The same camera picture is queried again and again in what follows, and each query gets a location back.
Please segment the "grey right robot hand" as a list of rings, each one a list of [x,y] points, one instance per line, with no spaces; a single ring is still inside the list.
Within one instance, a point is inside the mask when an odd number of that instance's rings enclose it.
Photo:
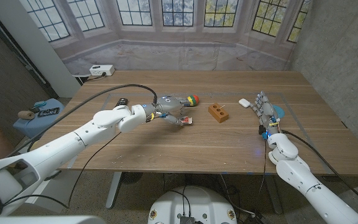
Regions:
[[[259,132],[262,134],[266,132],[268,135],[279,133],[278,127],[278,113],[263,91],[257,94],[254,103],[250,104],[255,114],[259,117]]]

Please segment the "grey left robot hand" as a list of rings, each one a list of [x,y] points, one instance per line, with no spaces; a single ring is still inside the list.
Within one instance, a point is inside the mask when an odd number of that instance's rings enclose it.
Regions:
[[[177,98],[173,96],[163,96],[157,99],[156,104],[142,105],[146,122],[150,122],[154,118],[162,118],[168,123],[183,126],[184,124],[192,124],[192,118],[183,116],[177,118],[171,114],[172,111],[182,110],[184,107],[196,106],[198,100],[194,96],[187,96],[186,98]]]

